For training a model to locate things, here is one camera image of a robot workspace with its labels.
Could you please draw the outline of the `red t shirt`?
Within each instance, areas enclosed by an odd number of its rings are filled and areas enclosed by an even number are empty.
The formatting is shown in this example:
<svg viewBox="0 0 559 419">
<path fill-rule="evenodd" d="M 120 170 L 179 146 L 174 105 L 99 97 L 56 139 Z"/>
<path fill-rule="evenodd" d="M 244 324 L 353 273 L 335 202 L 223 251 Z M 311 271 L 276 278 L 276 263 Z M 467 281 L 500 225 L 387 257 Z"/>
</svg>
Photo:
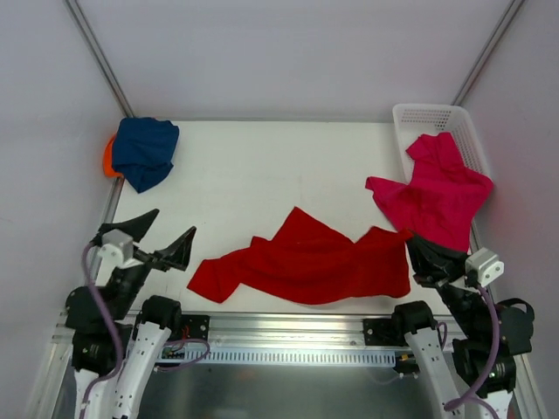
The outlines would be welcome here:
<svg viewBox="0 0 559 419">
<path fill-rule="evenodd" d="M 297 304 L 317 306 L 348 298 L 399 299 L 411 291 L 407 230 L 373 226 L 357 241 L 293 208 L 271 239 L 220 258 L 205 259 L 187 287 L 224 303 L 240 285 Z"/>
</svg>

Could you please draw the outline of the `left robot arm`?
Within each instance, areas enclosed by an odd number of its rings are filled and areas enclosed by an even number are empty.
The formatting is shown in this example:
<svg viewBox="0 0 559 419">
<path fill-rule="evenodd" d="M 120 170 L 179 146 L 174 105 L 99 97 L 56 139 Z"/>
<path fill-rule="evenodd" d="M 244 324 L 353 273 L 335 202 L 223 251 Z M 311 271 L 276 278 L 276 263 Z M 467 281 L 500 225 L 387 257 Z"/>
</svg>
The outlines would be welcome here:
<svg viewBox="0 0 559 419">
<path fill-rule="evenodd" d="M 183 329 L 180 302 L 157 295 L 143 302 L 133 325 L 124 321 L 152 271 L 185 271 L 190 263 L 194 226 L 163 249 L 141 249 L 158 214 L 103 223 L 82 251 L 85 283 L 65 302 L 77 418 L 137 417 L 158 355 Z"/>
</svg>

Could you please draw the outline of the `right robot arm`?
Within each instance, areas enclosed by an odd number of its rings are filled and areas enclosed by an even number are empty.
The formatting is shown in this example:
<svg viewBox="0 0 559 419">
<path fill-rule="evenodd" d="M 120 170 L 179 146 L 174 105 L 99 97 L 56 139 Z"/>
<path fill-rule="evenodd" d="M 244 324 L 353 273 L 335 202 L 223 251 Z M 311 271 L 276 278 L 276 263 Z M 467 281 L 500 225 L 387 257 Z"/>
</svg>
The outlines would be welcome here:
<svg viewBox="0 0 559 419">
<path fill-rule="evenodd" d="M 414 279 L 437 292 L 463 333 L 449 339 L 424 301 L 396 306 L 391 335 L 408 346 L 437 418 L 505 418 L 516 385 L 515 356 L 531 351 L 535 310 L 518 298 L 496 302 L 488 286 L 505 272 L 487 248 L 455 251 L 418 234 L 406 242 Z"/>
</svg>

